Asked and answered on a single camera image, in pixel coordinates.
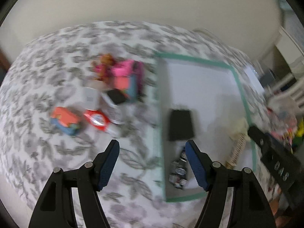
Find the gold black patterned hair clip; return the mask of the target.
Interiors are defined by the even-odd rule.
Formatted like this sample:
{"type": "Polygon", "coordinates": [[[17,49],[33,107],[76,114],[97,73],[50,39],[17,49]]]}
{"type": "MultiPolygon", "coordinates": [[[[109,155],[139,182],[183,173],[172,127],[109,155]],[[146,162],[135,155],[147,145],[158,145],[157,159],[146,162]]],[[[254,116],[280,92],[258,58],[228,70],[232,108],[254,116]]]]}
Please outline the gold black patterned hair clip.
{"type": "Polygon", "coordinates": [[[234,147],[230,153],[230,156],[226,160],[225,167],[227,169],[233,169],[239,160],[240,155],[242,154],[247,141],[249,140],[246,133],[238,133],[231,135],[230,138],[235,142],[234,147]]]}

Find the floral grey white blanket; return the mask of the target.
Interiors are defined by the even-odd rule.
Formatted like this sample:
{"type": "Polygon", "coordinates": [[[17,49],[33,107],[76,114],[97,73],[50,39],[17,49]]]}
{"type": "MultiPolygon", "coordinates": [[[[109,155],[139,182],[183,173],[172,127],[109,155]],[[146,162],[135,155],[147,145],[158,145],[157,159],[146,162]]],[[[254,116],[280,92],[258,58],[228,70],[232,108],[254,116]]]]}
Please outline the floral grey white blanket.
{"type": "Polygon", "coordinates": [[[81,121],[69,136],[51,124],[63,106],[81,116],[83,87],[91,62],[101,54],[144,63],[144,92],[129,108],[122,155],[101,204],[112,227],[194,227],[204,199],[167,203],[159,145],[156,51],[172,52],[233,66],[254,123],[267,126],[265,99],[249,82],[250,60],[219,39],[183,28],[148,22],[110,21],[67,27],[29,42],[1,85],[1,200],[19,227],[32,211],[55,167],[77,169],[104,150],[108,133],[81,121]]]}

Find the white usb charger cube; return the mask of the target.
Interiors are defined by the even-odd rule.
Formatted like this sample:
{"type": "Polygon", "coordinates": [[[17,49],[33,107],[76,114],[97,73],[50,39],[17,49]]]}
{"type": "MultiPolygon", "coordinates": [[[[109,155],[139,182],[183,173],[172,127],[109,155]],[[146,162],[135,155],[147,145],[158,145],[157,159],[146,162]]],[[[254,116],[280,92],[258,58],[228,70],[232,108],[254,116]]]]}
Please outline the white usb charger cube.
{"type": "Polygon", "coordinates": [[[89,87],[82,88],[82,106],[86,110],[97,111],[99,109],[99,90],[89,87]]]}

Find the pink kids watch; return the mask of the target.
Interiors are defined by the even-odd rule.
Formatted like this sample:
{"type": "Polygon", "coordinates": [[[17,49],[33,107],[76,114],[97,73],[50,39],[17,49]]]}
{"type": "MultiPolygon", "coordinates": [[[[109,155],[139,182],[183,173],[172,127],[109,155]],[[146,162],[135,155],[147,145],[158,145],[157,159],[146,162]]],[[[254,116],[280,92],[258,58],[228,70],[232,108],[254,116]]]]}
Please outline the pink kids watch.
{"type": "Polygon", "coordinates": [[[133,72],[134,60],[124,60],[115,63],[111,68],[111,73],[115,77],[129,76],[133,72]]]}

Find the black toy car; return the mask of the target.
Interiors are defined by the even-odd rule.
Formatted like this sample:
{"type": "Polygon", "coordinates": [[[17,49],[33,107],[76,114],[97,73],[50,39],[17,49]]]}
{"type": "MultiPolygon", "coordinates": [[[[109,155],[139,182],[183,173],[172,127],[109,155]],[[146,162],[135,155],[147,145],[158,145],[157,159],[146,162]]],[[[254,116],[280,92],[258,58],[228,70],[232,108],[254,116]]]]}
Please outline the black toy car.
{"type": "Polygon", "coordinates": [[[177,189],[183,190],[188,185],[188,159],[185,153],[185,147],[181,150],[179,157],[171,162],[171,171],[169,173],[169,182],[177,189]]]}

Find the brown pink puppy figurine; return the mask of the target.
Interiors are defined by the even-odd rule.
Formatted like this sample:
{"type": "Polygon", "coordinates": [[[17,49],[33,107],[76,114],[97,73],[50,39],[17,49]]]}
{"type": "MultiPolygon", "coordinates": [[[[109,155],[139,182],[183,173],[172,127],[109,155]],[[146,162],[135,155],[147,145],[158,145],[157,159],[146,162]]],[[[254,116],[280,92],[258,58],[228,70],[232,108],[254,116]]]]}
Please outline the brown pink puppy figurine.
{"type": "Polygon", "coordinates": [[[115,64],[115,59],[111,54],[101,55],[99,60],[91,62],[91,66],[95,73],[95,79],[107,83],[110,78],[111,68],[115,64]]]}

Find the colourful toy pile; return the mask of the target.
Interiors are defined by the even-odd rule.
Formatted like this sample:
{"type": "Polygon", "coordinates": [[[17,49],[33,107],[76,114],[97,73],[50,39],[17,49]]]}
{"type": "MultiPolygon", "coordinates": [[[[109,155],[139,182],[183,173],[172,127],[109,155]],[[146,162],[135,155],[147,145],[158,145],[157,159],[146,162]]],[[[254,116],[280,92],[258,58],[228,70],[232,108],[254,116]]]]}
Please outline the colourful toy pile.
{"type": "Polygon", "coordinates": [[[268,108],[270,134],[291,153],[303,145],[303,115],[286,110],[275,112],[268,108]]]}

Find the black power adapter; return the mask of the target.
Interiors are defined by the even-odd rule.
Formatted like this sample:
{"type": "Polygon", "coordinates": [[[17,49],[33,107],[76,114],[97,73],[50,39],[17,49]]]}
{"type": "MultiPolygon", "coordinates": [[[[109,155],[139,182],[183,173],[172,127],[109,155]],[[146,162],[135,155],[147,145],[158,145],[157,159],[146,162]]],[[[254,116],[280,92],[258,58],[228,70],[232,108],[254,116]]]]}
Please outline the black power adapter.
{"type": "Polygon", "coordinates": [[[195,136],[190,110],[171,109],[169,113],[168,140],[187,141],[195,136]]]}

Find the red white small bottle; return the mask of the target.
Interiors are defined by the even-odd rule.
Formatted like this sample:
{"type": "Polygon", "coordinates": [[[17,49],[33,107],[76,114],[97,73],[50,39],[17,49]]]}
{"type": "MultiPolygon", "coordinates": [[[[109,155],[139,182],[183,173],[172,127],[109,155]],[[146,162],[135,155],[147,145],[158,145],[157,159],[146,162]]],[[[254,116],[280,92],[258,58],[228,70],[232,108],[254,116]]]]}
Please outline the red white small bottle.
{"type": "Polygon", "coordinates": [[[112,123],[110,119],[99,110],[85,110],[84,117],[87,122],[94,126],[97,130],[110,134],[112,137],[118,138],[121,136],[121,128],[112,123]]]}

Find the cream plastic hair claw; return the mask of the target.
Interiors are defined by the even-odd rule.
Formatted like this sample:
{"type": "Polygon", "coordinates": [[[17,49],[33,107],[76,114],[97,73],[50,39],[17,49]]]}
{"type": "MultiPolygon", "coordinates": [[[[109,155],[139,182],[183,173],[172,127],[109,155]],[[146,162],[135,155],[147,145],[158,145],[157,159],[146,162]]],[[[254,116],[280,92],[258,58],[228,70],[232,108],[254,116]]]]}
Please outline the cream plastic hair claw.
{"type": "Polygon", "coordinates": [[[238,140],[241,136],[244,136],[244,139],[246,141],[249,141],[250,137],[247,134],[248,128],[249,126],[247,120],[243,117],[235,122],[232,127],[232,130],[230,130],[229,132],[229,137],[232,140],[238,140]]]}

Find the white wooden shelf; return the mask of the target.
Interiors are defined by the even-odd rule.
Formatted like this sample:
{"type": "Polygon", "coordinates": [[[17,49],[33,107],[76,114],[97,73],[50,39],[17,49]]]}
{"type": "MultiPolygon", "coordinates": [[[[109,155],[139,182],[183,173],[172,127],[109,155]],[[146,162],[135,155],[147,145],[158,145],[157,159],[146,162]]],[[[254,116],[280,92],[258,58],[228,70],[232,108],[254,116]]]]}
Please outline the white wooden shelf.
{"type": "Polygon", "coordinates": [[[303,50],[283,27],[278,30],[275,47],[285,59],[293,76],[300,79],[303,76],[303,50]]]}

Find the orange blue toy block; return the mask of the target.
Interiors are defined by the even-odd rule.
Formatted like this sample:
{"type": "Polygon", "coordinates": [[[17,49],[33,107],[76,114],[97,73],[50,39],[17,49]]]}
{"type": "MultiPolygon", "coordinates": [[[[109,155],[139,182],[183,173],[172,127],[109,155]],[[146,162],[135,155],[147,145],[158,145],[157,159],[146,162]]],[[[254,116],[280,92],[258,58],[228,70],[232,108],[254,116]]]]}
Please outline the orange blue toy block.
{"type": "Polygon", "coordinates": [[[61,132],[74,136],[81,128],[81,119],[65,107],[55,107],[51,113],[51,123],[61,132]]]}

